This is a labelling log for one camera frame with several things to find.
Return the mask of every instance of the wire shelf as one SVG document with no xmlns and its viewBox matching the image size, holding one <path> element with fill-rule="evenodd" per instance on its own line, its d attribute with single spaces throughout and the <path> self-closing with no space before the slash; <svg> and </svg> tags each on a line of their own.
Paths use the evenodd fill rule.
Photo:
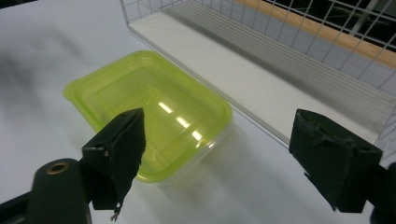
<svg viewBox="0 0 396 224">
<path fill-rule="evenodd" d="M 396 0 L 120 1 L 128 24 L 179 4 L 198 3 L 315 63 L 396 96 Z M 395 135 L 396 109 L 376 145 L 396 152 Z"/>
</svg>

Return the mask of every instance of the white table surface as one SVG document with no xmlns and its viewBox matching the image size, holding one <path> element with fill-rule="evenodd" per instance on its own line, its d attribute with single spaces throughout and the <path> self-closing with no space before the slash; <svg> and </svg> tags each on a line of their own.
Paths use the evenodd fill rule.
<svg viewBox="0 0 396 224">
<path fill-rule="evenodd" d="M 147 49 L 118 1 L 40 0 L 0 9 L 0 203 L 30 190 L 47 162 L 80 159 L 94 132 L 64 86 Z M 118 223 L 369 223 L 334 213 L 284 146 L 239 113 L 216 149 L 167 187 L 135 181 Z M 93 211 L 110 223 L 112 211 Z"/>
</svg>

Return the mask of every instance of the translucent plastic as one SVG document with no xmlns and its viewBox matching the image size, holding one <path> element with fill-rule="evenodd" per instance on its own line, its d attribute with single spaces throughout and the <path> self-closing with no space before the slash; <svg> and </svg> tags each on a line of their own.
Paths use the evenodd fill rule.
<svg viewBox="0 0 396 224">
<path fill-rule="evenodd" d="M 147 148 L 137 179 L 157 183 L 212 146 L 232 120 L 222 97 L 154 51 L 138 51 L 69 83 L 64 96 L 96 130 L 143 107 Z"/>
</svg>

